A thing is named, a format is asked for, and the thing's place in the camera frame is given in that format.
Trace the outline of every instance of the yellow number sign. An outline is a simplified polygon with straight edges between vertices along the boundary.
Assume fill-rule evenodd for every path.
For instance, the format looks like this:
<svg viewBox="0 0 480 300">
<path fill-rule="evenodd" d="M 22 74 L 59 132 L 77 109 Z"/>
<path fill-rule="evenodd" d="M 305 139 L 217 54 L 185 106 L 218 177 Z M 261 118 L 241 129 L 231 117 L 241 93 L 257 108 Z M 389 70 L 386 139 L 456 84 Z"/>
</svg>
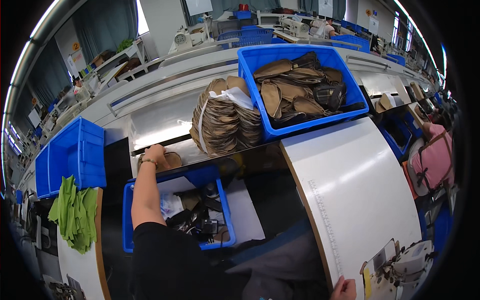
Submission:
<svg viewBox="0 0 480 300">
<path fill-rule="evenodd" d="M 78 42 L 73 43 L 72 50 L 77 51 L 78 49 L 80 49 L 80 44 Z"/>
</svg>

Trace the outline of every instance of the pink shirt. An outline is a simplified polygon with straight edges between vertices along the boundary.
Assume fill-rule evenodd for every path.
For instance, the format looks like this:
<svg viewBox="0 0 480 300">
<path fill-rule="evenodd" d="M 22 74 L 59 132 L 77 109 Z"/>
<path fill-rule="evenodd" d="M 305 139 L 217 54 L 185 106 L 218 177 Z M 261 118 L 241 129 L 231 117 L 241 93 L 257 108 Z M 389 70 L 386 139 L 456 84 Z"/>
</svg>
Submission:
<svg viewBox="0 0 480 300">
<path fill-rule="evenodd" d="M 442 125 L 432 124 L 430 126 L 430 134 L 432 135 L 432 139 L 444 131 L 445 128 Z M 447 139 L 448 147 L 450 148 L 451 152 L 452 138 L 448 133 L 445 134 L 445 138 Z M 420 163 L 420 156 L 418 153 L 412 157 L 413 169 L 415 170 L 415 173 L 422 173 L 425 168 L 428 168 L 425 177 L 428 180 L 430 188 L 435 189 L 441 183 L 442 178 L 445 176 L 450 164 L 452 163 L 448 154 L 445 139 L 440 138 L 425 148 L 421 153 L 421 159 L 422 164 Z M 453 168 L 450 170 L 445 180 L 447 180 L 448 184 L 450 185 L 454 183 Z"/>
</svg>

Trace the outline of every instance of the pile of fabric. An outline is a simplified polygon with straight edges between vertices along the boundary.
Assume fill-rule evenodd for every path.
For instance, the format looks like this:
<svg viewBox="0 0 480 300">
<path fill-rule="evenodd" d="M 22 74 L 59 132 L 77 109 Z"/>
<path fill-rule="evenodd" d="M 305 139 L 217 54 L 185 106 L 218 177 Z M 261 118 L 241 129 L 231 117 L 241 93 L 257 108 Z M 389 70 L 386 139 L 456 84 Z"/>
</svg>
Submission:
<svg viewBox="0 0 480 300">
<path fill-rule="evenodd" d="M 345 105 L 342 72 L 321 66 L 313 51 L 266 64 L 253 78 L 275 129 L 364 108 L 363 102 Z"/>
<path fill-rule="evenodd" d="M 214 79 L 198 97 L 190 134 L 208 156 L 254 147 L 262 139 L 260 112 L 253 107 L 245 81 Z"/>
<path fill-rule="evenodd" d="M 62 177 L 59 196 L 53 202 L 48 219 L 55 222 L 60 235 L 67 244 L 79 253 L 90 250 L 96 242 L 96 190 L 88 188 L 78 191 L 74 185 L 75 178 Z"/>
</svg>

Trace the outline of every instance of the black shirt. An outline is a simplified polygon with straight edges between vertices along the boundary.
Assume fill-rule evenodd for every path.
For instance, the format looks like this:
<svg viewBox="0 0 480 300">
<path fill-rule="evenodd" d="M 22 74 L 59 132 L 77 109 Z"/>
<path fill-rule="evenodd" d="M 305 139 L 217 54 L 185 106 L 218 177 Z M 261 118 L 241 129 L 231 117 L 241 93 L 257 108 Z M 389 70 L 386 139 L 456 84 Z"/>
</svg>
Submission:
<svg viewBox="0 0 480 300">
<path fill-rule="evenodd" d="M 133 243 L 135 300 L 231 299 L 238 292 L 231 276 L 213 268 L 190 235 L 147 222 L 137 226 Z"/>
</svg>

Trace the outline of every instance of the apron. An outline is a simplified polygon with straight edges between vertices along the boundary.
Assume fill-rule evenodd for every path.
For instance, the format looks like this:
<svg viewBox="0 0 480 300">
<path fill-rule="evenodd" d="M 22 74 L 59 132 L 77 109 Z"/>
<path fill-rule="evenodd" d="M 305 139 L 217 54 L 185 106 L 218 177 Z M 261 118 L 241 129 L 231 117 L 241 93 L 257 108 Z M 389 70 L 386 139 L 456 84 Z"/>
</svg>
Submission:
<svg viewBox="0 0 480 300">
<path fill-rule="evenodd" d="M 452 151 L 450 150 L 450 147 L 448 146 L 448 141 L 447 141 L 447 138 L 445 137 L 445 135 L 447 134 L 447 131 L 444 131 L 442 132 L 441 134 L 437 135 L 436 137 L 434 137 L 431 141 L 429 141 L 427 144 L 425 144 L 425 146 L 421 147 L 419 149 L 419 156 L 420 156 L 420 166 L 421 168 L 423 169 L 422 172 L 420 173 L 417 173 L 417 176 L 418 176 L 418 180 L 417 180 L 417 186 L 420 187 L 421 183 L 423 180 L 425 180 L 425 185 L 427 186 L 429 192 L 433 192 L 435 191 L 435 189 L 438 188 L 438 186 L 447 178 L 448 174 L 450 173 L 450 170 L 452 169 Z M 421 161 L 421 153 L 423 150 L 425 150 L 428 146 L 432 145 L 433 143 L 435 143 L 436 141 L 442 139 L 445 141 L 445 144 L 447 146 L 447 150 L 448 150 L 448 155 L 450 156 L 450 166 L 448 167 L 448 170 L 447 172 L 445 173 L 445 175 L 443 176 L 443 178 L 440 180 L 440 183 L 438 183 L 437 186 L 435 186 L 433 189 L 430 187 L 430 184 L 428 183 L 428 180 L 427 180 L 427 177 L 426 177 L 426 174 L 427 174 L 427 171 L 428 171 L 428 168 L 423 168 L 423 164 L 422 164 L 422 161 Z"/>
</svg>

